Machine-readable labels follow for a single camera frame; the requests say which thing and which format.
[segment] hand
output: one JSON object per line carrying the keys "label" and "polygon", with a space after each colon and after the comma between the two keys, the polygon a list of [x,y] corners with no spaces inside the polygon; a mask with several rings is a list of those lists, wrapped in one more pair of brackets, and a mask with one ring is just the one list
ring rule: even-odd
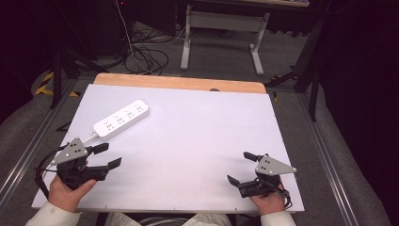
{"label": "hand", "polygon": [[284,210],[285,200],[277,192],[269,194],[265,198],[263,196],[251,196],[249,199],[256,205],[261,216]]}
{"label": "hand", "polygon": [[71,190],[56,175],[50,184],[49,203],[68,212],[75,212],[80,200],[96,185],[95,180],[89,180],[79,186],[76,190]]}

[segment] cable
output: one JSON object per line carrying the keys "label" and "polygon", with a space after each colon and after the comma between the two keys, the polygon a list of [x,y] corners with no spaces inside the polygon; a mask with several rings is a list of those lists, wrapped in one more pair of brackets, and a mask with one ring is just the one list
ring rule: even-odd
{"label": "cable", "polygon": [[38,187],[40,188],[40,190],[43,192],[44,196],[48,199],[49,198],[49,190],[47,189],[46,184],[43,181],[43,175],[42,173],[44,172],[43,170],[43,165],[44,163],[55,153],[57,153],[58,151],[63,150],[65,146],[59,147],[55,150],[50,151],[46,156],[44,156],[44,158],[40,161],[39,165],[35,168],[36,171],[36,176],[35,176],[35,182],[36,185],[38,185]]}
{"label": "cable", "polygon": [[91,137],[85,139],[84,141],[82,141],[82,143],[86,143],[91,141],[94,138],[97,138],[99,135],[95,132],[95,131],[91,131]]}
{"label": "cable", "polygon": [[46,168],[41,168],[40,170],[42,170],[42,171],[51,171],[51,172],[57,172],[57,170],[46,169]]}
{"label": "cable", "polygon": [[[164,42],[151,42],[151,43],[136,43],[135,45],[151,45],[151,44],[172,44],[173,42],[175,42],[176,40],[180,39],[180,36],[183,34],[183,32],[185,31],[185,27],[182,29],[182,31],[180,32],[180,34],[175,38],[174,41],[172,42],[168,42],[168,43],[164,43]],[[159,37],[159,38],[151,38],[148,40],[159,40],[159,39],[164,39],[164,38],[170,38],[173,39],[173,37]]]}
{"label": "cable", "polygon": [[[144,47],[142,47],[142,48],[137,48],[137,51],[138,51],[138,53],[142,56],[142,58],[138,58],[138,57],[136,57],[136,58],[137,58],[138,60],[146,60],[146,63],[147,63],[147,65],[148,65],[149,68],[152,68],[152,67],[154,66],[154,64],[158,65],[157,68],[155,68],[154,70],[152,70],[153,73],[156,73],[157,71],[160,71],[159,74],[161,74],[161,73],[162,73],[162,69],[163,69],[166,65],[168,65],[168,62],[169,62],[169,60],[168,60],[168,55],[166,55],[166,54],[165,54],[164,52],[162,52],[162,51],[159,51],[159,50],[150,50],[150,49],[147,49],[147,48],[144,48]],[[165,57],[165,59],[166,59],[166,62],[165,62],[164,64],[161,65],[161,64],[152,56],[151,52],[156,52],[156,53],[159,53],[159,54],[163,55],[163,56]],[[133,71],[132,69],[130,69],[130,68],[127,66],[127,63],[126,63],[126,62],[124,63],[124,65],[125,65],[125,69],[126,69],[127,71],[129,71],[130,73],[145,73],[145,72],[146,72],[146,71],[143,71],[143,70],[140,70],[140,69],[138,69],[137,71]]]}
{"label": "cable", "polygon": [[[104,65],[99,65],[100,67],[104,68],[104,69],[110,69],[113,68],[119,64],[121,64],[121,62],[124,60],[124,56],[120,56],[120,58],[115,59],[114,62],[108,63],[108,64],[104,64]],[[76,64],[77,67],[83,71],[92,71],[92,69],[90,67],[86,67],[85,65],[81,65],[81,64]]]}
{"label": "cable", "polygon": [[142,30],[136,31],[133,34],[132,39],[136,38],[136,41],[143,42],[146,40],[151,40],[153,38],[165,35],[163,32],[160,32],[160,31],[156,31],[156,33],[153,35],[152,34],[153,32],[155,32],[155,31],[152,29],[142,29]]}
{"label": "cable", "polygon": [[287,191],[284,187],[284,185],[282,184],[282,182],[279,182],[279,185],[281,186],[281,188],[276,187],[276,192],[283,198],[285,199],[287,202],[284,204],[284,210],[287,210],[288,208],[291,208],[293,206],[293,202],[291,201],[291,196],[290,196],[290,192]]}
{"label": "cable", "polygon": [[67,126],[71,125],[72,121],[68,121],[67,123],[59,126],[58,128],[56,128],[56,131],[58,132],[68,132],[68,128],[66,128]]}
{"label": "cable", "polygon": [[120,19],[122,20],[123,27],[124,27],[125,34],[126,34],[126,38],[127,38],[128,43],[129,43],[130,51],[132,52],[133,58],[134,58],[135,61],[137,62],[138,66],[140,66],[140,67],[141,67],[144,71],[146,71],[147,73],[152,74],[152,71],[147,70],[147,69],[145,69],[143,66],[141,66],[141,64],[140,64],[140,63],[137,61],[137,59],[135,58],[135,52],[133,51],[132,43],[130,42],[129,33],[128,33],[128,31],[127,31],[126,23],[125,23],[125,21],[124,21],[124,19],[123,19],[123,16],[122,16],[121,12],[120,12],[120,5],[119,5],[119,3],[118,3],[118,0],[115,0],[115,4],[117,5],[118,13],[119,13],[119,15],[120,15]]}

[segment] table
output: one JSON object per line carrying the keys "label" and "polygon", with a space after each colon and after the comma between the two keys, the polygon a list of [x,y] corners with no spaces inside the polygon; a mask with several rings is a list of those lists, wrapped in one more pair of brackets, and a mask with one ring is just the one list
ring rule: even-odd
{"label": "table", "polygon": [[[222,4],[233,4],[234,1],[218,1]],[[304,8],[309,5],[308,2],[292,2],[285,0],[244,0],[243,3],[258,3],[266,5],[288,6]],[[191,27],[203,27],[213,29],[228,29],[247,32],[258,32],[258,37],[255,44],[249,45],[249,51],[252,55],[252,60],[258,75],[263,75],[263,67],[259,58],[258,50],[261,44],[263,33],[266,29],[267,21],[270,13],[266,12],[263,17],[250,17],[238,15],[226,15],[208,12],[196,12],[191,10],[192,6],[187,6],[185,19],[185,38],[182,55],[181,69],[186,71],[188,69],[188,60],[190,55],[190,31]]]}
{"label": "table", "polygon": [[[101,73],[85,92],[63,143],[87,137],[95,122],[138,97],[150,106],[150,116],[109,140],[107,152],[89,157],[92,166],[118,157],[122,163],[81,201],[81,210],[256,213],[227,174],[253,180],[257,164],[243,157],[249,150],[290,164],[259,83]],[[101,143],[91,142],[87,146]],[[293,199],[290,210],[303,211],[294,175],[281,179]],[[44,180],[48,185],[51,173]],[[44,202],[39,191],[32,206]]]}

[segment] power strip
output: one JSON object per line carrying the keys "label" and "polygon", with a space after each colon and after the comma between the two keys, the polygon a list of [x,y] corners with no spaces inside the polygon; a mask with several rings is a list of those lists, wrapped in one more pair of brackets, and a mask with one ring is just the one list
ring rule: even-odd
{"label": "power strip", "polygon": [[95,123],[93,129],[100,140],[108,141],[148,115],[150,115],[150,107],[143,101],[137,100]]}

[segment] white board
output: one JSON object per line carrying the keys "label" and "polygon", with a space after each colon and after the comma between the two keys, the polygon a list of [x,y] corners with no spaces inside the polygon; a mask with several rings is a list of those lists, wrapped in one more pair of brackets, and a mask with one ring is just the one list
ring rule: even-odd
{"label": "white board", "polygon": [[[62,145],[87,139],[96,122],[135,100],[149,105],[150,115],[110,139],[108,151],[88,158],[89,166],[122,160],[84,197],[81,210],[255,213],[227,179],[256,177],[257,163],[243,152],[268,153],[291,165],[267,94],[89,85]],[[46,184],[53,178],[47,173]],[[292,197],[289,210],[304,211],[294,175],[281,178]],[[39,190],[32,207],[45,202]]]}

